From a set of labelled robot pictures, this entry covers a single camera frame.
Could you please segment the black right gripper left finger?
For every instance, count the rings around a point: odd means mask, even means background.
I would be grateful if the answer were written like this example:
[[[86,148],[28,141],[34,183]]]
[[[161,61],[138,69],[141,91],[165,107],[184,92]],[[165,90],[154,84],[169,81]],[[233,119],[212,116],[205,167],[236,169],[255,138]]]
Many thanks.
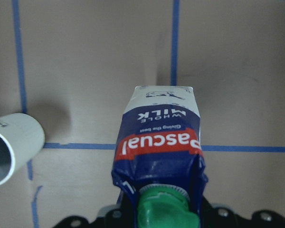
[[[68,216],[53,227],[55,228],[134,228],[135,214],[130,200],[119,197],[116,204],[102,207],[94,220],[87,217]]]

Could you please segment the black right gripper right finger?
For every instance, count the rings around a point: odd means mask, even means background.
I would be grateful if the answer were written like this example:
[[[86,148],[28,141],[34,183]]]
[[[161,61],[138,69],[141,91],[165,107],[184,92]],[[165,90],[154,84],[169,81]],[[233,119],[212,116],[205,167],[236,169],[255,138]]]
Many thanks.
[[[203,228],[285,228],[285,217],[272,210],[255,211],[244,218],[227,206],[214,206],[203,197],[200,205]]]

